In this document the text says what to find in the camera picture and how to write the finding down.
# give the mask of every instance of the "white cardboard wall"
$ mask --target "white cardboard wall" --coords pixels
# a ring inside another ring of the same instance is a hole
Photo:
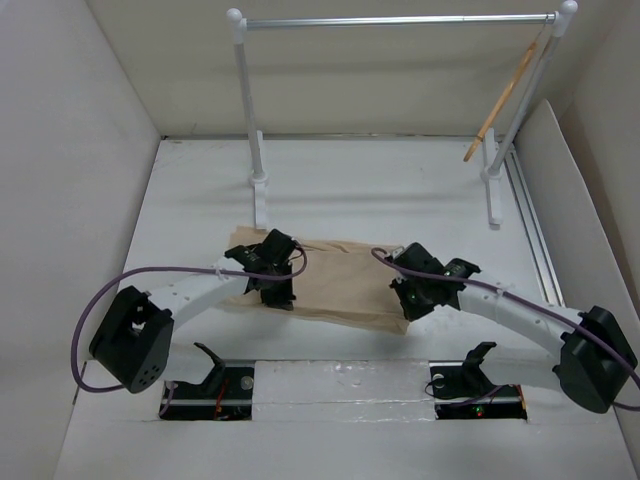
[[[589,191],[546,100],[525,123],[516,148],[567,305],[581,310],[593,305],[607,308],[639,352],[640,322],[633,303]],[[627,382],[618,400],[640,404],[637,387]],[[618,419],[638,471],[640,415],[618,411]]]
[[[159,136],[83,0],[0,1],[0,465],[53,475],[69,339],[121,271]]]
[[[628,269],[627,285],[640,296],[640,0],[631,3],[580,80],[561,126]]]
[[[580,0],[541,88],[565,90],[630,0]],[[560,0],[88,0],[161,133],[245,132],[225,11],[249,18],[554,11]],[[267,133],[475,135],[540,26],[254,32],[247,58]],[[519,97],[519,88],[514,98]],[[517,101],[497,123],[502,132]]]

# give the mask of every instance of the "white table surface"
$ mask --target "white table surface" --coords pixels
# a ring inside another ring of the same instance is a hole
[[[467,259],[539,295],[506,177],[505,222],[492,229],[478,176],[481,159],[461,161],[468,145],[417,138],[267,141],[271,226],[309,239],[418,241],[441,260]],[[237,225],[251,225],[248,159],[243,141],[163,141],[127,268],[211,264]],[[175,278],[145,275],[132,283],[149,289]],[[460,359],[484,340],[533,347],[489,320],[448,308],[414,322],[405,337],[279,314],[210,310],[174,338],[203,342],[223,358],[343,362]],[[389,371],[397,376],[395,365]],[[332,379],[320,377],[291,373],[292,385],[305,392],[314,382],[330,389]],[[95,362],[86,378],[111,382]],[[329,390],[322,399],[329,414],[323,408],[322,418],[287,418],[279,409],[277,418],[226,424],[157,420],[159,391],[155,385],[136,396],[81,392],[56,478],[635,478],[612,412],[590,414],[540,389],[525,388],[529,422],[356,421],[344,410],[332,418]]]

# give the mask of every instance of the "brown cloth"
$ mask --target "brown cloth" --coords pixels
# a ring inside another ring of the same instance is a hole
[[[260,243],[266,233],[238,227],[231,235],[229,247]],[[293,312],[269,308],[310,320],[323,320],[355,328],[404,335],[409,322],[395,292],[389,288],[395,273],[371,255],[371,248],[356,242],[297,239],[307,252],[307,270],[293,279]],[[387,251],[397,247],[382,246]],[[302,259],[293,260],[293,270]],[[260,294],[249,292],[225,301],[232,305],[264,308]]]

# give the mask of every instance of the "wooden stick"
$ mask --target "wooden stick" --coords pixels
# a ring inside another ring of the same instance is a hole
[[[520,60],[520,65],[518,65],[518,69],[516,70],[516,73],[513,74],[513,77],[511,78],[511,81],[509,82],[509,85],[506,86],[506,88],[502,92],[502,95],[500,95],[500,98],[498,99],[498,102],[493,107],[493,110],[491,110],[491,113],[489,114],[489,116],[485,120],[484,125],[482,125],[482,128],[480,129],[480,132],[478,132],[478,135],[476,135],[475,140],[473,141],[473,143],[469,147],[469,151],[464,156],[464,161],[465,162],[469,161],[469,159],[473,155],[473,152],[475,152],[476,149],[478,148],[478,145],[480,145],[482,143],[482,141],[484,140],[484,136],[487,133],[487,130],[489,130],[489,128],[493,124],[493,121],[496,119],[496,117],[500,113],[500,110],[502,110],[502,107],[504,107],[505,103],[507,103],[507,100],[509,100],[509,97],[513,93],[513,89],[516,87],[516,85],[518,84],[518,82],[522,78],[522,75],[524,75],[524,72],[527,70],[527,67],[529,66],[529,63],[531,63],[531,59],[533,58],[533,53],[536,51],[536,47],[537,46],[538,46],[538,42],[537,42],[537,39],[536,39],[529,46],[529,48],[525,52],[524,56],[522,57],[522,60]]]

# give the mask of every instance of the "white stand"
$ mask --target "white stand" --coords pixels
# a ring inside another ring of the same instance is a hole
[[[482,170],[482,179],[487,188],[487,207],[489,210],[489,224],[502,224],[502,196],[500,195],[500,179],[504,172],[504,166],[500,166],[500,170],[496,175],[489,176],[487,168],[491,165],[498,153],[497,144],[494,137],[493,128],[490,128],[484,136],[482,142],[482,156],[484,167]]]
[[[251,147],[253,173],[249,179],[254,187],[254,208],[256,228],[267,228],[266,184],[267,172],[263,168],[261,151],[264,148],[262,132],[256,129],[253,115],[253,100],[249,89],[249,72],[244,53],[244,35],[251,30],[291,29],[306,27],[362,27],[389,25],[497,25],[497,24],[551,24],[553,31],[544,51],[533,70],[529,84],[520,101],[509,130],[499,149],[495,148],[493,130],[485,136],[483,144],[484,167],[481,177],[487,184],[487,203],[489,205],[489,223],[502,223],[502,205],[500,199],[500,178],[504,167],[504,157],[515,138],[527,113],[529,103],[551,61],[553,54],[566,32],[571,19],[578,11],[575,0],[564,0],[560,9],[554,13],[534,15],[458,15],[458,16],[418,16],[418,17],[366,17],[366,18],[319,18],[319,19],[286,19],[286,20],[248,20],[237,8],[227,12],[227,19],[233,31],[233,43],[236,53],[236,65],[242,90],[244,117]]]
[[[253,187],[254,225],[259,230],[267,230],[269,219],[267,216],[267,183],[269,174],[264,169],[264,138],[262,131],[256,128],[253,113],[253,99],[249,87],[249,72],[247,58],[244,53],[244,33],[247,30],[247,20],[242,18],[242,13],[237,8],[227,12],[227,20],[233,31],[233,44],[236,54],[236,66],[242,91],[242,106],[244,107],[244,119],[249,136],[249,148],[251,149],[252,172],[249,184]]]
[[[269,175],[264,170],[264,137],[262,130],[258,130],[258,145],[260,161],[260,170],[262,175],[256,174],[256,169],[253,169],[251,176],[249,177],[249,184],[253,187],[253,223],[258,230],[268,230],[269,216],[267,215],[267,184],[269,183]]]

